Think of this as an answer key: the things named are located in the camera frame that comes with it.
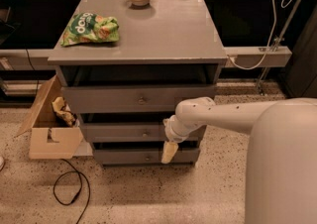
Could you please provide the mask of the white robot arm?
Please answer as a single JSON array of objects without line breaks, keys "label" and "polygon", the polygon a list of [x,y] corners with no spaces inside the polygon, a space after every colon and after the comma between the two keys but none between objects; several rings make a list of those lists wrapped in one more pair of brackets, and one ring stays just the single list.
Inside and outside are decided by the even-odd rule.
[{"label": "white robot arm", "polygon": [[199,97],[180,102],[163,123],[164,164],[205,125],[250,137],[245,224],[317,224],[316,98],[218,105]]}]

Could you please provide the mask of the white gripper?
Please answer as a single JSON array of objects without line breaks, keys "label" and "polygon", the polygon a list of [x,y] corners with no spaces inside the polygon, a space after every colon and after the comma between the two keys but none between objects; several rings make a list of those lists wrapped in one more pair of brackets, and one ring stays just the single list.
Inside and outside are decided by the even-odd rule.
[{"label": "white gripper", "polygon": [[178,143],[185,141],[193,129],[183,124],[175,115],[164,119],[163,124],[169,142],[163,144],[161,162],[169,164],[178,150]]}]

